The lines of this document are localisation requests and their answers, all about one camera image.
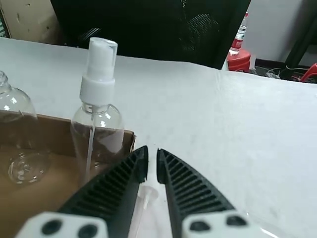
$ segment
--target bottle bottom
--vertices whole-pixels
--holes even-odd
[[[12,157],[10,161],[8,175],[17,184],[40,180],[50,166],[46,152],[22,152]]]

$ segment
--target white pump cap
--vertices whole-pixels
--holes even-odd
[[[89,42],[87,71],[81,80],[82,102],[103,106],[112,103],[114,94],[114,64],[118,44],[92,37]]]

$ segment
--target black chair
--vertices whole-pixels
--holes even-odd
[[[51,0],[67,44],[116,41],[122,56],[221,69],[250,0]]]

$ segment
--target spray bottle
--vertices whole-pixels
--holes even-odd
[[[82,106],[71,121],[81,185],[114,163],[122,148],[123,119],[111,104],[117,46],[114,41],[90,38],[87,70],[81,81]]]

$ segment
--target red object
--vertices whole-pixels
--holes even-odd
[[[245,49],[240,49],[240,52],[233,56],[228,54],[227,60],[228,60],[229,70],[242,71],[246,73],[249,72],[250,58],[251,58],[251,54]]]
[[[308,78],[315,75],[317,75],[317,63],[315,63],[309,70],[307,70],[307,72],[301,78],[300,82],[305,83]]]
[[[237,38],[235,38],[233,40],[233,43],[232,43],[231,47],[233,47],[235,49],[240,49],[241,46],[242,46],[242,42],[243,42],[243,40],[238,40]]]

